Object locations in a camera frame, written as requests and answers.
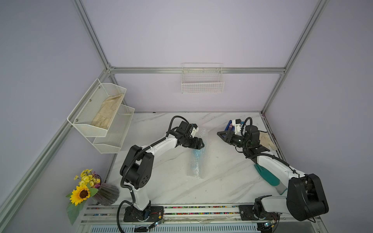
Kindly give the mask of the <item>blue plastic wine glass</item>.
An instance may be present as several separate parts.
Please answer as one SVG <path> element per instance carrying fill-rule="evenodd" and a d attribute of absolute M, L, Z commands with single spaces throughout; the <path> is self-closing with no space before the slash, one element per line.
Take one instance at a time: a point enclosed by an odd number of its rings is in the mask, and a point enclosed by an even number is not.
<path fill-rule="evenodd" d="M 189 174 L 195 178 L 202 178 L 205 150 L 193 150 L 190 158 Z"/>

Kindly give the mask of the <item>clear bubble wrap sheet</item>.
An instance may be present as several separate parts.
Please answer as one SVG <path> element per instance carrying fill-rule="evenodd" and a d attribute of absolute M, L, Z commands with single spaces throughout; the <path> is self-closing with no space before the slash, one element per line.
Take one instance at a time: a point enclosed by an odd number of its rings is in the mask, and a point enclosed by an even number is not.
<path fill-rule="evenodd" d="M 187 176 L 202 179 L 205 175 L 205 165 L 207 161 L 208 152 L 208 130 L 207 128 L 199 129 L 196 134 L 198 138 L 201 138 L 204 143 L 204 147 L 200 150 L 192 150 L 189 156 L 189 164 L 187 169 Z"/>

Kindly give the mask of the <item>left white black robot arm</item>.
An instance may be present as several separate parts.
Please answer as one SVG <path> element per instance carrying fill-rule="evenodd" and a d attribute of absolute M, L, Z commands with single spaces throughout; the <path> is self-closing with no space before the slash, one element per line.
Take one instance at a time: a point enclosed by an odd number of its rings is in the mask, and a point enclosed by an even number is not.
<path fill-rule="evenodd" d="M 142 147 L 133 145 L 129 149 L 119 172 L 122 176 L 120 186 L 130 189 L 136 210 L 144 211 L 151 204 L 145 185 L 150 180 L 156 156 L 178 146 L 193 150 L 204 148 L 203 140 L 195 136 L 198 131 L 197 124 L 183 120 L 178 127 L 169 128 L 161 139 Z"/>

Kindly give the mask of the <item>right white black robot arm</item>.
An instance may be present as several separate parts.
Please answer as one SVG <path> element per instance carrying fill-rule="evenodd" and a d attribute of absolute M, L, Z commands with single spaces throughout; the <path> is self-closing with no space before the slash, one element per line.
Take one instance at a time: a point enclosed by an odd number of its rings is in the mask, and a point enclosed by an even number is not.
<path fill-rule="evenodd" d="M 227 130 L 217 132 L 217 135 L 252 160 L 259 175 L 278 192 L 278 196 L 264 195 L 255 199 L 255 218 L 263 219 L 267 214 L 278 213 L 304 221 L 329 212 L 320 178 L 297 170 L 272 155 L 263 141 L 265 132 L 248 125 L 240 132 Z"/>

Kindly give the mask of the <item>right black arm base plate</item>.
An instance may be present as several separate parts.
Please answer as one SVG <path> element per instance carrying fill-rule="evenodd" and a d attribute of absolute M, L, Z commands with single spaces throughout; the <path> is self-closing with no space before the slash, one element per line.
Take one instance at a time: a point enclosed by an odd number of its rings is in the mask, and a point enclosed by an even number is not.
<path fill-rule="evenodd" d="M 279 220 L 279 215 L 275 212 L 266 212 L 262 207 L 257 207 L 255 204 L 239 205 L 239 213 L 241 220 Z"/>

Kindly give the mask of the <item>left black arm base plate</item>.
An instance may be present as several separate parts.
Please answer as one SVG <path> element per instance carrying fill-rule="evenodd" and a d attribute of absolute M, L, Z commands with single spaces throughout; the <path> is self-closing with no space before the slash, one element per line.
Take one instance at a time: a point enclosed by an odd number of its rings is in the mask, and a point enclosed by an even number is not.
<path fill-rule="evenodd" d="M 163 206 L 150 206 L 140 211 L 135 207 L 128 206 L 123 217 L 124 222 L 156 222 L 164 215 Z"/>

